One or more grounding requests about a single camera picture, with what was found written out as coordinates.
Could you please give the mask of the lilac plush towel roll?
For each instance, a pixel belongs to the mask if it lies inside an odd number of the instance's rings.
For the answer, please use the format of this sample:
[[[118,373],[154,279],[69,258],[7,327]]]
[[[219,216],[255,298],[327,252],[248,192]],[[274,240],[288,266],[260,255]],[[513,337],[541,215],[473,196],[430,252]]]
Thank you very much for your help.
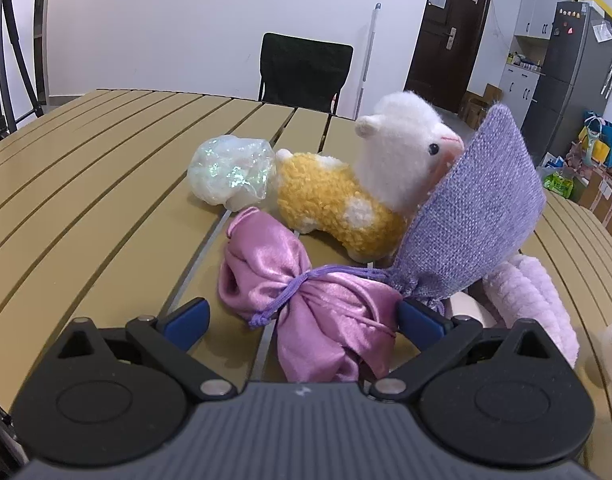
[[[550,274],[534,257],[516,254],[482,279],[484,293],[506,327],[521,318],[540,323],[571,367],[579,342]]]

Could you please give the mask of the pink satin drawstring pouch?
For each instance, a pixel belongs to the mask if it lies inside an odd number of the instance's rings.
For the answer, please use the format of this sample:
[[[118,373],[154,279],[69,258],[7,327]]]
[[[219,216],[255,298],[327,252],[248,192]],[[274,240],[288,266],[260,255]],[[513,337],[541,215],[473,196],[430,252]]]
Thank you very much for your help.
[[[400,292],[375,269],[315,268],[298,237],[265,211],[249,207],[230,223],[218,294],[249,327],[277,326],[289,382],[357,382],[389,372]]]

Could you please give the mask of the purple linen drawstring bag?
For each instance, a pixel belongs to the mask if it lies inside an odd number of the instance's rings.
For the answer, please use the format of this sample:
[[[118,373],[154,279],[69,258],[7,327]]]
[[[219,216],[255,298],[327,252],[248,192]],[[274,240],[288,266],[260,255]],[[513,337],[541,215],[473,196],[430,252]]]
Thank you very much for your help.
[[[522,133],[496,104],[414,217],[385,282],[435,306],[516,254],[544,205]]]

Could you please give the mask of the white foam wedge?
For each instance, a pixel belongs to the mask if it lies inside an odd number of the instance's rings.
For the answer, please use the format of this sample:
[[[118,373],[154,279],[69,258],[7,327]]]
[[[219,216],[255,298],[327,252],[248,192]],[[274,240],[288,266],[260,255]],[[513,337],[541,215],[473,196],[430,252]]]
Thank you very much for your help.
[[[481,322],[484,328],[492,328],[498,325],[494,316],[475,298],[466,292],[456,292],[445,300],[446,315],[448,318],[455,316],[468,316]]]

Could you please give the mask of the folding camping table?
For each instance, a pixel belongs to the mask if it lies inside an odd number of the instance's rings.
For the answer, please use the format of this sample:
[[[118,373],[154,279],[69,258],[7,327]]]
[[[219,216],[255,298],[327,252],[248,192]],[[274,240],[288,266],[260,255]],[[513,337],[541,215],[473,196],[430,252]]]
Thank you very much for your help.
[[[218,294],[227,230],[185,170],[195,148],[268,117],[254,102],[123,93],[102,136],[36,126],[9,140],[0,191],[30,216],[0,245],[0,412],[24,479],[612,479],[612,388],[589,336],[612,319],[612,240],[543,189],[516,254],[537,258],[577,334],[571,367],[535,320],[512,327],[482,279],[460,290],[497,326],[408,401],[376,380],[289,382],[277,326],[251,328]],[[125,325],[210,306],[187,352],[236,386],[191,400],[146,365]]]

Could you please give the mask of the alpaca plush toy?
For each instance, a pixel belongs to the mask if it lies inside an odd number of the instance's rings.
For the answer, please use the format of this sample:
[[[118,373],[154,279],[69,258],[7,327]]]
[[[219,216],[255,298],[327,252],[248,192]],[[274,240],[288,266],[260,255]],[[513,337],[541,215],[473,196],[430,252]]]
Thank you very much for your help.
[[[429,193],[465,150],[432,105],[412,91],[384,96],[355,121],[362,141],[349,165],[327,155],[277,151],[277,203],[285,226],[334,237],[350,259],[392,255]]]

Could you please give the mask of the iridescent white plastic bag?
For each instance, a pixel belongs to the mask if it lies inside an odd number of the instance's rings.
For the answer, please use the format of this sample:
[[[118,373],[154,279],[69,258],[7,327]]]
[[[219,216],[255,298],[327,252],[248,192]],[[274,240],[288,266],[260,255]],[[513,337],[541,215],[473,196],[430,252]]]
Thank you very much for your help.
[[[267,140],[227,134],[203,142],[187,167],[193,195],[210,206],[240,211],[263,203],[277,174]]]

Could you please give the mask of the green snack bag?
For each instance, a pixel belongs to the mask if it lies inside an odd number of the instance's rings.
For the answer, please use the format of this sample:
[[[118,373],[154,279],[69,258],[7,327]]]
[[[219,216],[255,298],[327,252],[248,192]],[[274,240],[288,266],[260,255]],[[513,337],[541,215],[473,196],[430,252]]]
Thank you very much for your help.
[[[572,191],[574,191],[574,186],[574,180],[565,177],[560,171],[554,171],[543,179],[544,188],[563,198],[569,198],[571,196]]]

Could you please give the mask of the large cardboard box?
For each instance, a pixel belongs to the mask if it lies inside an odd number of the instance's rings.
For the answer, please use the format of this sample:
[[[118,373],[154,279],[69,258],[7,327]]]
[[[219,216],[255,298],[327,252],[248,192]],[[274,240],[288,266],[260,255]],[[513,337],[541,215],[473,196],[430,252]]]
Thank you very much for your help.
[[[612,237],[612,179],[603,169],[593,169],[578,204],[589,209]]]

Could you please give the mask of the blue gift bag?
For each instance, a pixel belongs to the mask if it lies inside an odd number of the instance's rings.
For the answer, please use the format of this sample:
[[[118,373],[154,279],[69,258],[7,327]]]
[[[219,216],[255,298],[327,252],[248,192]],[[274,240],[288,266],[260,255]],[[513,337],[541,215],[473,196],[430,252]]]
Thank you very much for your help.
[[[583,128],[580,132],[580,140],[585,150],[589,145],[590,134],[596,137],[592,159],[606,168],[612,168],[612,122],[592,110],[586,110],[583,113]]]

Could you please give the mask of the white cabinet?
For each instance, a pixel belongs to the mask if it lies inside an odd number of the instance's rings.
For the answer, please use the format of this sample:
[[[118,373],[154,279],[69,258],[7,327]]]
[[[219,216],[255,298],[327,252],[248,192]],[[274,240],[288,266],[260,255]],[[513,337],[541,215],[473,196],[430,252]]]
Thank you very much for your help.
[[[520,0],[511,50],[500,80],[501,102],[520,127],[537,88],[557,3],[566,0]]]

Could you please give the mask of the black folding chair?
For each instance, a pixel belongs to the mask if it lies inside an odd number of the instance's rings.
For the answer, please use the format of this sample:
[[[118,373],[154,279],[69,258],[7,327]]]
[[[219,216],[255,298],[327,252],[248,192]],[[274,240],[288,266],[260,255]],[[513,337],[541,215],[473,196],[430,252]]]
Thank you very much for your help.
[[[258,99],[335,115],[352,60],[349,44],[266,32],[260,49]]]

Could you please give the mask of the grey refrigerator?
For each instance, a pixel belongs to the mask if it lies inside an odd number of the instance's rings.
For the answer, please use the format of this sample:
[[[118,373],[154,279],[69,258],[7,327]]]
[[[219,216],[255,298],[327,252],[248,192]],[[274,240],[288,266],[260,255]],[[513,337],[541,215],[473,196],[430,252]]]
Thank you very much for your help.
[[[545,155],[567,154],[586,112],[604,112],[610,78],[612,19],[588,2],[560,2],[537,88],[520,127],[536,165]]]

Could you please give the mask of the white mop pole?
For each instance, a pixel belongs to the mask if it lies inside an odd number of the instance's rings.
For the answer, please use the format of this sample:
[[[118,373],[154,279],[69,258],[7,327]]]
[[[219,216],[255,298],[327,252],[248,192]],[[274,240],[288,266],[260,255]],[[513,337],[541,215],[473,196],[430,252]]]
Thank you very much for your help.
[[[377,19],[379,18],[379,12],[381,12],[381,9],[382,9],[382,3],[376,2],[374,9],[372,11],[372,14],[371,14],[371,21],[370,21],[370,26],[368,30],[367,46],[365,47],[365,51],[364,51],[364,57],[363,57],[362,67],[361,67],[361,72],[360,72],[360,79],[359,79],[359,84],[358,84],[358,89],[357,89],[357,96],[356,96],[355,106],[353,107],[353,120],[357,119],[360,115],[361,104],[362,104],[363,95],[364,95],[364,88],[365,88],[365,84],[367,83],[368,72],[370,69],[372,52],[374,48],[374,39],[375,39],[375,34],[376,34],[376,22],[377,22]]]

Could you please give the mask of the dark brown door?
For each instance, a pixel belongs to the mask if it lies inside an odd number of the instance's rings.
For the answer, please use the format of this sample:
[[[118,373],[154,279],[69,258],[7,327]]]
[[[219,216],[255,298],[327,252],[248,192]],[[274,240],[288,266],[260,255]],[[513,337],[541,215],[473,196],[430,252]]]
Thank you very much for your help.
[[[491,0],[426,0],[405,88],[435,107],[459,110]]]

